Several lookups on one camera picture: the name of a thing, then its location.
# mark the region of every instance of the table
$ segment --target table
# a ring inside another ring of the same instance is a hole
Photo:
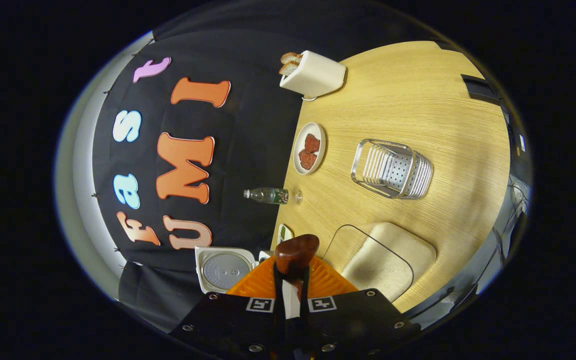
[[[498,105],[470,98],[461,75],[483,78],[480,71],[433,41],[373,48],[341,63],[347,67],[343,87],[301,105],[295,137],[307,123],[318,123],[327,149],[308,175],[290,160],[284,188],[299,189],[303,200],[279,209],[271,248],[279,224],[295,236],[317,235],[323,256],[344,224],[393,223],[437,252],[434,265],[393,302],[406,312],[451,280],[489,234],[508,184],[505,119]],[[388,199],[351,180],[357,144],[368,138],[406,144],[428,158],[434,174],[424,198]]]

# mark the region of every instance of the black cloth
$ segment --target black cloth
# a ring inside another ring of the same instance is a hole
[[[294,16],[295,7],[308,11]],[[213,247],[243,248],[254,255],[270,247],[278,207],[245,199],[242,191],[284,183],[302,100],[279,87],[281,55],[311,50],[341,61],[380,46],[436,37],[381,4],[346,0],[277,1],[273,6],[265,0],[212,2],[155,28],[153,35],[156,41],[128,63],[103,103],[94,133],[93,170],[112,239],[129,262],[142,264],[126,266],[119,300],[166,330],[192,309],[201,290],[194,250],[171,247],[164,215],[205,224]],[[165,71],[132,82],[135,69],[165,57],[172,58]],[[220,108],[192,100],[171,104],[172,90],[183,77],[231,82],[226,103]],[[122,110],[141,113],[139,137],[132,143],[112,137],[115,116]],[[206,205],[178,196],[158,198],[156,178],[173,169],[157,154],[163,132],[180,139],[215,138],[213,161],[205,168],[210,176],[202,180],[210,187]],[[117,200],[117,174],[137,178],[138,209]],[[153,228],[161,246],[130,241],[117,212]],[[183,230],[174,235],[192,237]]]

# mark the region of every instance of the metal basket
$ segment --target metal basket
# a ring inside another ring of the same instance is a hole
[[[433,166],[406,145],[363,139],[357,145],[350,177],[389,199],[420,199],[428,191]]]

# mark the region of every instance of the white plate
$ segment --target white plate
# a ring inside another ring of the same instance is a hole
[[[315,159],[315,163],[310,168],[310,170],[304,169],[302,167],[302,162],[299,160],[299,152],[304,150],[306,147],[306,136],[308,134],[313,134],[317,139],[321,142],[319,143],[319,151],[314,152],[314,155],[317,155],[317,159]],[[294,147],[292,148],[292,164],[294,165],[295,170],[297,173],[301,175],[310,174],[315,171],[318,166],[322,163],[324,154],[326,153],[326,134],[324,133],[324,129],[321,126],[317,125],[317,123],[309,122],[301,128],[301,131],[297,135],[297,139],[294,142]]]

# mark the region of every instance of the plastic bottle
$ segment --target plastic bottle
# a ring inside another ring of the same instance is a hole
[[[244,190],[244,198],[253,199],[263,204],[284,205],[288,203],[288,190],[276,187],[258,187],[252,190]]]

